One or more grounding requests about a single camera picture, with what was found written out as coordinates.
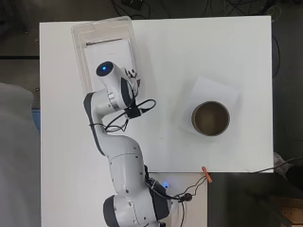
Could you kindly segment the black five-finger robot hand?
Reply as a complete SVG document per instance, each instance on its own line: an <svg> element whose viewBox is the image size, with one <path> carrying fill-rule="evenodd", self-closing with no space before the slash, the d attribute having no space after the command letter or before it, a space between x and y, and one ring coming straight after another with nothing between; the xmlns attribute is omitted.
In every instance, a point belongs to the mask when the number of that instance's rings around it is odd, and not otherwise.
<svg viewBox="0 0 303 227"><path fill-rule="evenodd" d="M124 72L126 76L129 78L133 90L138 91L140 86L140 78L137 75L137 73L133 69L132 70L125 69Z"/></svg>

